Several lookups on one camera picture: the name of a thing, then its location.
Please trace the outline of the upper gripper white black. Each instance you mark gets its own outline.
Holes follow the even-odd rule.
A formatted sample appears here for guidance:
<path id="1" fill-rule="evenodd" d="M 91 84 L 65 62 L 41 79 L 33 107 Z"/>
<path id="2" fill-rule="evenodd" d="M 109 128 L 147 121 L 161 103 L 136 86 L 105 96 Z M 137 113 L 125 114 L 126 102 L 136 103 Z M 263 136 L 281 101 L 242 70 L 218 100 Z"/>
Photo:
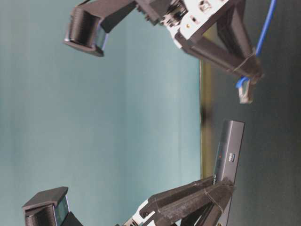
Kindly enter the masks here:
<path id="1" fill-rule="evenodd" d="M 175 45 L 187 54 L 239 77 L 261 77 L 261 66 L 243 21 L 245 0 L 137 0 L 136 4 L 146 20 L 166 27 Z M 196 43 L 189 40 L 215 18 L 225 50 L 205 37 Z"/>

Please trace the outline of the lower gripper white black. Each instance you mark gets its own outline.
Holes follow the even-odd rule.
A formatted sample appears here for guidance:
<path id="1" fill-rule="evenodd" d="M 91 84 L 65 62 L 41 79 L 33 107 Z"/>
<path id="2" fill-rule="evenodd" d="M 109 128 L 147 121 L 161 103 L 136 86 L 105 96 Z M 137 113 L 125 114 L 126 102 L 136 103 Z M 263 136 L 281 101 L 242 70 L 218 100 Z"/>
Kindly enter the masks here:
<path id="1" fill-rule="evenodd" d="M 170 189 L 145 200 L 123 226 L 171 226 L 184 218 L 209 216 L 211 225 L 224 212 L 235 190 L 230 180 L 213 183 L 213 177 Z"/>

